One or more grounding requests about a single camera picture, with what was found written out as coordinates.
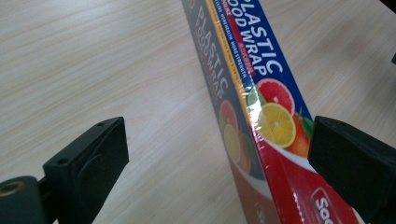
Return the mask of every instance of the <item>wooden table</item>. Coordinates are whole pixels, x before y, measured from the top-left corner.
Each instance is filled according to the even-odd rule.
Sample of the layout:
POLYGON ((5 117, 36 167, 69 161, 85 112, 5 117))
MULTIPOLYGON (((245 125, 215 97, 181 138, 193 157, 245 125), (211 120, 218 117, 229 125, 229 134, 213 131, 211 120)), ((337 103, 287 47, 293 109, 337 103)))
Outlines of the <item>wooden table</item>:
MULTIPOLYGON (((313 116, 396 147, 396 15, 379 1, 263 8, 313 116)), ((244 223, 181 3, 0 1, 0 181, 124 116, 130 163, 95 223, 244 223)))

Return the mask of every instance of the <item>grapefruit slice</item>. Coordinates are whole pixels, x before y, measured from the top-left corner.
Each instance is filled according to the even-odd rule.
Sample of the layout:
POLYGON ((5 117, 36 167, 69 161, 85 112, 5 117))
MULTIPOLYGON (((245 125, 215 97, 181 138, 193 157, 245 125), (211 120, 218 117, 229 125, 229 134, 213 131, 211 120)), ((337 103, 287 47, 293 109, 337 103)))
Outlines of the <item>grapefruit slice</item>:
POLYGON ((236 130, 238 130, 238 120, 230 101, 225 100, 221 103, 219 114, 224 119, 225 124, 231 124, 236 130))
POLYGON ((283 105, 292 115, 295 111, 293 96, 282 82, 274 78, 264 78, 257 83, 262 96, 267 103, 283 105))

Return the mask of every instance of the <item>lemon slice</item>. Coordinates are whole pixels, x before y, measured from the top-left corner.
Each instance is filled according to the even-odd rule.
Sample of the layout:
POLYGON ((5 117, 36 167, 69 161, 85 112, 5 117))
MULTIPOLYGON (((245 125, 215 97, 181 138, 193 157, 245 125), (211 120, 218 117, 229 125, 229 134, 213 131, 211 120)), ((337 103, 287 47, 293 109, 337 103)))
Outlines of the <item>lemon slice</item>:
POLYGON ((258 131, 262 137, 280 147, 289 147, 296 137, 296 127, 290 112, 276 103, 262 106, 258 131))
POLYGON ((239 162, 241 160, 241 145, 239 143, 238 133, 231 124, 226 124, 224 127, 224 143, 228 155, 235 162, 239 162))

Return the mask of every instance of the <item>plastic food wrap box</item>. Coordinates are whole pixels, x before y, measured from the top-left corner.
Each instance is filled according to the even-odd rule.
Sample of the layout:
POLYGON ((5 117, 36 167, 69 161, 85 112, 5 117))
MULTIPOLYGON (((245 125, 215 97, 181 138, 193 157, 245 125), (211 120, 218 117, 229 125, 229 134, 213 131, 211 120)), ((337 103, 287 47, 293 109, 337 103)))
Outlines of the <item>plastic food wrap box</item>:
POLYGON ((359 223, 309 165, 312 118, 257 0, 182 0, 247 223, 359 223))

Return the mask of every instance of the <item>citrus fruit image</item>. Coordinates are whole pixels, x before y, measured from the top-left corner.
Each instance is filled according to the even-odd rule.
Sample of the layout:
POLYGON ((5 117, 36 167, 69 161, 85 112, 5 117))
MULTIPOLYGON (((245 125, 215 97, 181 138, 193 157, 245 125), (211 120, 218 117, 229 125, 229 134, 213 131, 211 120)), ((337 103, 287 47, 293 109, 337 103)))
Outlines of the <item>citrus fruit image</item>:
POLYGON ((233 110, 233 105, 230 103, 230 101, 225 100, 221 103, 219 109, 219 117, 223 119, 223 122, 225 124, 231 124, 236 130, 238 130, 238 120, 235 111, 233 110))
POLYGON ((250 173, 251 158, 248 155, 246 145, 244 144, 243 135, 239 133, 239 143, 241 144, 241 159, 238 162, 239 167, 244 170, 247 174, 250 173))
POLYGON ((301 120, 303 123, 303 128, 304 128, 305 134, 308 136, 309 139, 311 139, 312 132, 314 131, 314 123, 312 122, 311 119, 308 119, 308 118, 301 117, 301 118, 299 118, 299 120, 301 120))
POLYGON ((256 148, 254 147, 251 138, 247 134, 242 133, 241 139, 241 142, 243 143, 243 148, 246 150, 247 155, 250 157, 250 171, 248 173, 253 177, 264 180, 262 165, 259 162, 258 156, 256 154, 256 148))
POLYGON ((264 78, 257 83, 262 96, 268 103, 277 103, 283 105, 290 114, 295 111, 293 97, 289 89, 282 82, 274 78, 264 78))
POLYGON ((238 163, 241 160, 241 144, 239 142, 238 132, 231 124, 225 125, 224 143, 228 155, 238 163))
POLYGON ((309 137, 304 131, 304 118, 298 114, 293 115, 293 121, 296 126, 296 138, 288 147, 288 151, 295 155, 308 158, 309 137))
POLYGON ((257 130, 262 137, 283 148, 289 147, 296 137, 296 127, 291 114, 285 107, 276 103, 262 106, 257 130))
POLYGON ((257 107, 260 109, 265 103, 267 102, 262 96, 262 93, 255 86, 253 86, 247 96, 247 106, 249 109, 253 110, 257 107))
POLYGON ((219 114, 218 122, 219 122, 219 127, 220 127, 220 130, 221 130, 221 133, 224 133, 224 127, 225 127, 225 125, 227 123, 225 122, 225 120, 224 120, 224 118, 223 118, 223 116, 221 114, 219 114))

